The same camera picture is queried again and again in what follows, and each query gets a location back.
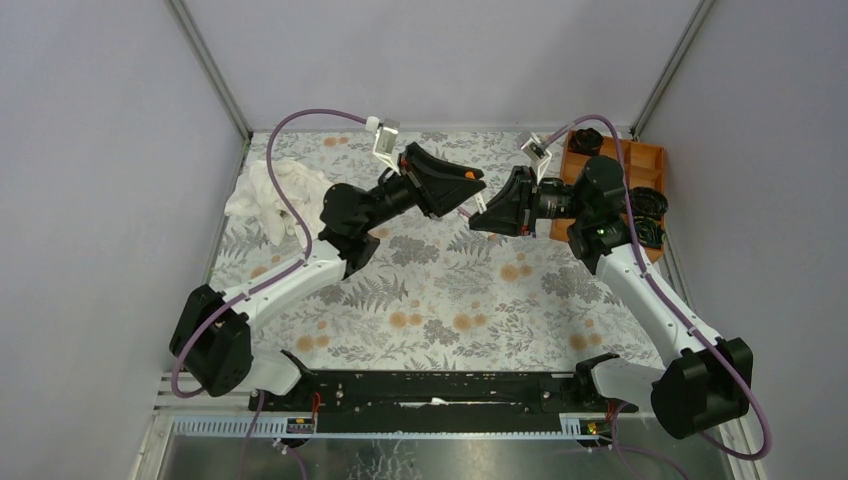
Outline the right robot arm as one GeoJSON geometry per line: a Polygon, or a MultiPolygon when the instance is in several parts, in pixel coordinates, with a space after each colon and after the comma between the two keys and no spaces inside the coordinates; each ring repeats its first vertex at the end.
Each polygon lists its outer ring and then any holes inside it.
{"type": "Polygon", "coordinates": [[[750,411],[762,412],[751,389],[753,353],[740,338],[725,340],[703,322],[633,243],[622,210],[629,198],[620,163],[590,158],[575,184],[513,169],[507,184],[481,212],[473,230],[525,236],[539,219],[568,218],[575,258],[626,305],[660,354],[664,367],[629,363],[615,355],[578,365],[586,376],[573,386],[575,402],[597,412],[612,399],[654,414],[676,439],[709,430],[750,411]]]}

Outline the white pen orange tip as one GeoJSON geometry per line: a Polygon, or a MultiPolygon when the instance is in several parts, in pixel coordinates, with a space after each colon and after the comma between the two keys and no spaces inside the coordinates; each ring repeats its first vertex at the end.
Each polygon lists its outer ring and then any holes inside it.
{"type": "Polygon", "coordinates": [[[476,208],[477,208],[479,213],[483,213],[487,210],[487,205],[486,205],[485,199],[483,198],[483,195],[481,193],[475,194],[473,196],[473,199],[475,201],[476,208]]]}

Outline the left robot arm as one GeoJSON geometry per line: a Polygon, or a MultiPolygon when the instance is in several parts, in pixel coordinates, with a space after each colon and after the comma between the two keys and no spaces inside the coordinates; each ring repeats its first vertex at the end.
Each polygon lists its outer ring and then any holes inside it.
{"type": "Polygon", "coordinates": [[[169,343],[173,393],[187,397],[178,379],[186,371],[211,397],[243,386],[271,393],[285,410],[304,407],[311,388],[304,367],[291,354],[254,348],[255,335],[298,301],[365,267],[380,244],[373,229],[413,207],[441,218],[480,193],[483,177],[410,143],[373,188],[332,185],[322,203],[324,228],[303,254],[235,287],[204,284],[189,294],[169,343]]]}

